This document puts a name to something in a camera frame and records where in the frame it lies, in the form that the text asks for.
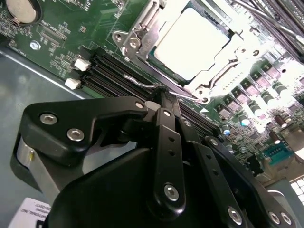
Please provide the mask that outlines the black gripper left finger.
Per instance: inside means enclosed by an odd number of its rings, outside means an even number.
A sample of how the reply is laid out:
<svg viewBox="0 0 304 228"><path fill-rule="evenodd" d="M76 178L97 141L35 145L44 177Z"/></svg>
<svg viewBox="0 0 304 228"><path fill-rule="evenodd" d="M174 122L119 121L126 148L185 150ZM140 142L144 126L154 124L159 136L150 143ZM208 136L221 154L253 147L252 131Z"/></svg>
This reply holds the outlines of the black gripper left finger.
<svg viewBox="0 0 304 228"><path fill-rule="evenodd" d="M137 142L137 152L153 152L155 157L149 201L165 209L183 209L183 118L177 99L161 98L147 104L134 96L31 104L22 114L12 170L55 208L80 201L85 190L71 183L93 184L82 165L94 146Z"/></svg>

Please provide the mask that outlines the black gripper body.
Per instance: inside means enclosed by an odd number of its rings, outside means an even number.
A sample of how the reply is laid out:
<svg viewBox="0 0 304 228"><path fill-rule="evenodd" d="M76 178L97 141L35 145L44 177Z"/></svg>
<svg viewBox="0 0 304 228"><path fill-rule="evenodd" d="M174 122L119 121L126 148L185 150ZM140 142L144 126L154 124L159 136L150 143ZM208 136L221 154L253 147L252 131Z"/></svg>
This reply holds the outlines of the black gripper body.
<svg viewBox="0 0 304 228"><path fill-rule="evenodd" d="M226 228L227 207L176 149L133 149L68 184L47 228Z"/></svg>

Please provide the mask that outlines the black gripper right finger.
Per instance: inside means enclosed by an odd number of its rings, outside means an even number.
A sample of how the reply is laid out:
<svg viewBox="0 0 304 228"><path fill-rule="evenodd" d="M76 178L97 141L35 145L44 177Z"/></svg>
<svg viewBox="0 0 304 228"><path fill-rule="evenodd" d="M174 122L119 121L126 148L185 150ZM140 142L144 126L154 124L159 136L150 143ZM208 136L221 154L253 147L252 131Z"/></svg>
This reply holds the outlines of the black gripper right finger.
<svg viewBox="0 0 304 228"><path fill-rule="evenodd" d="M187 155L203 172L217 228L294 228L292 215L268 192L253 174L206 129L204 140L192 124L181 116L176 95L169 94L170 110L178 120Z"/></svg>

